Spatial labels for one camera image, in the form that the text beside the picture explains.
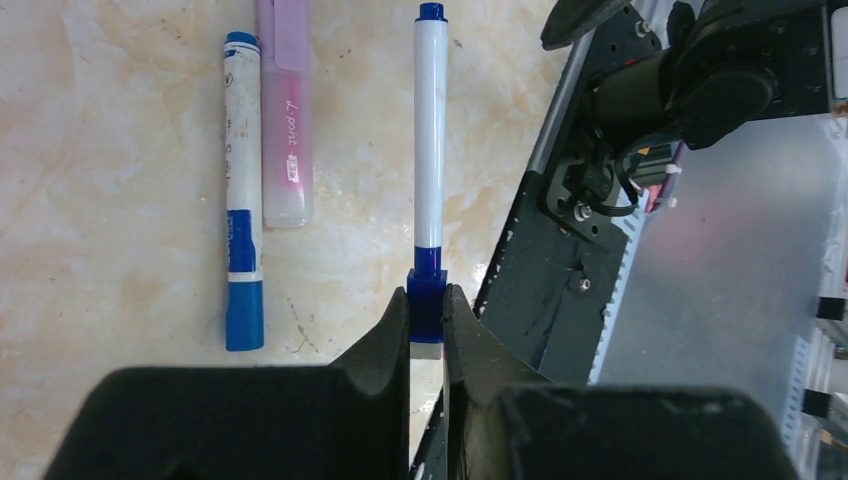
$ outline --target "marble surface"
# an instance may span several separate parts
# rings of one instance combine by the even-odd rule
[[[412,263],[417,3],[313,0],[316,215],[265,233],[267,344],[223,348],[222,42],[250,0],[0,0],[0,478],[130,365],[327,363]],[[553,0],[447,1],[445,266],[474,296],[567,52]],[[414,451],[441,383],[413,362]]]

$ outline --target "blue label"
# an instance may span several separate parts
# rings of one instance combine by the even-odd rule
[[[256,247],[250,226],[250,210],[227,211],[227,249],[230,272],[256,271]]]

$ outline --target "bolt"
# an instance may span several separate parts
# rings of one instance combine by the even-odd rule
[[[786,31],[786,22],[783,20],[778,20],[772,23],[769,29],[777,35],[782,35],[783,32]]]
[[[592,216],[592,207],[589,205],[577,205],[574,207],[574,218],[578,222],[588,219]]]
[[[636,36],[639,38],[651,33],[651,24],[645,21],[636,22]]]

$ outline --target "white marker with blue cap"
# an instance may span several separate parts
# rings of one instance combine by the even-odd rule
[[[407,277],[410,353],[441,358],[445,124],[448,21],[440,3],[423,3],[415,20],[415,268]]]
[[[227,160],[229,351],[262,348],[262,128],[259,42],[244,32],[227,35],[224,84]]]

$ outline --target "cable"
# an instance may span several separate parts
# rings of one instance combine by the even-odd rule
[[[686,148],[686,143],[680,142],[677,144],[677,149],[674,151],[674,156],[671,159],[671,165],[679,167],[683,161],[683,157],[686,155],[688,148]],[[663,180],[662,185],[660,186],[659,193],[657,194],[657,198],[654,202],[648,206],[646,209],[648,213],[653,213],[660,208],[664,201],[671,198],[671,194],[674,191],[674,185],[677,181],[678,174],[667,174],[665,176],[665,180]]]
[[[633,212],[639,208],[639,193],[636,191],[636,188],[633,187],[633,184],[630,183],[630,175],[627,173],[627,169],[624,168],[624,157],[625,153],[622,153],[616,158],[615,162],[613,162],[613,166],[608,168],[612,169],[612,174],[618,180],[618,183],[621,185],[621,189],[624,190],[624,193],[627,195],[627,199],[630,200],[630,205],[626,207],[616,207],[611,205],[604,205],[603,202],[590,201],[589,206],[592,207],[592,210],[607,217],[626,217],[631,215]]]

